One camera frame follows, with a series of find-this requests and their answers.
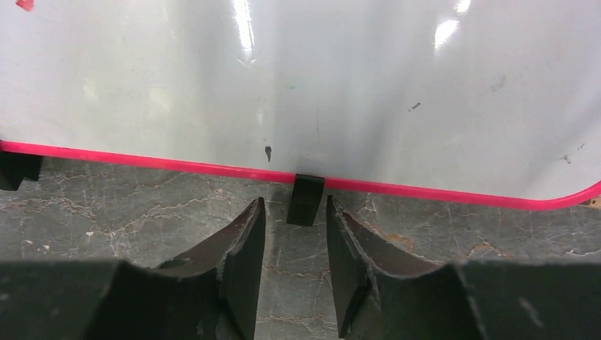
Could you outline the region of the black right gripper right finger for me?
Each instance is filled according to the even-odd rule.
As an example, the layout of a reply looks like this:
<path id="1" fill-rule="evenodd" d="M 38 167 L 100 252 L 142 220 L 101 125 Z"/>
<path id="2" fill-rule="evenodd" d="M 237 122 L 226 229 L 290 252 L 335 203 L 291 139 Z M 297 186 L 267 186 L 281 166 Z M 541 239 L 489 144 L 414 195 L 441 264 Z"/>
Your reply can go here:
<path id="1" fill-rule="evenodd" d="M 333 197 L 327 249 L 342 339 L 599 339 L 600 262 L 420 259 Z"/>

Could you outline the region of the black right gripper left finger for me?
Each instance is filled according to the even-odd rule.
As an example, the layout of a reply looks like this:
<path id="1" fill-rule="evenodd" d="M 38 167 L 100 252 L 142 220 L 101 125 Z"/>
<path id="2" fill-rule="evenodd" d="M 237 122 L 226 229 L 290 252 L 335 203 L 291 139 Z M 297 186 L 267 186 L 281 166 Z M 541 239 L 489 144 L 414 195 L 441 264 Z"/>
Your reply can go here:
<path id="1" fill-rule="evenodd" d="M 2 261 L 2 339 L 253 339 L 263 198 L 189 250 L 118 259 Z"/>

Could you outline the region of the pink framed whiteboard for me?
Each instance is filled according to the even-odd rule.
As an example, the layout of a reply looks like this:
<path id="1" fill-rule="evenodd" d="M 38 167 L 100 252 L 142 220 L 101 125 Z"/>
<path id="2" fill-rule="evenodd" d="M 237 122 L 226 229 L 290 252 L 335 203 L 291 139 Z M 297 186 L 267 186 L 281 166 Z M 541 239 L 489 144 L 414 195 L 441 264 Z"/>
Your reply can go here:
<path id="1" fill-rule="evenodd" d="M 1 148 L 564 208 L 600 194 L 600 2 L 2 1 Z"/>

